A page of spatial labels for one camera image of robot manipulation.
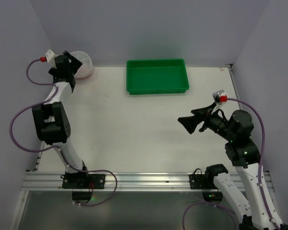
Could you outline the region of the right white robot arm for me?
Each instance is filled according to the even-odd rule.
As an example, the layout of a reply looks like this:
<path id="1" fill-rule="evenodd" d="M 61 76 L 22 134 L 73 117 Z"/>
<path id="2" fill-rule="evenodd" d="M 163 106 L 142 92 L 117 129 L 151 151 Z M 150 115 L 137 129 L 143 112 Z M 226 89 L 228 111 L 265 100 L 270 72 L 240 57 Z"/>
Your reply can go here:
<path id="1" fill-rule="evenodd" d="M 192 110 L 192 116 L 180 117 L 180 122 L 189 134 L 202 123 L 199 132 L 206 129 L 227 140 L 226 155 L 240 177 L 243 194 L 231 181 L 223 164 L 208 166 L 205 171 L 207 181 L 221 191 L 229 202 L 239 221 L 240 230 L 288 230 L 275 209 L 270 197 L 264 173 L 260 168 L 261 155 L 251 139 L 254 128 L 252 116 L 244 110 L 236 110 L 226 119 L 216 104 Z"/>

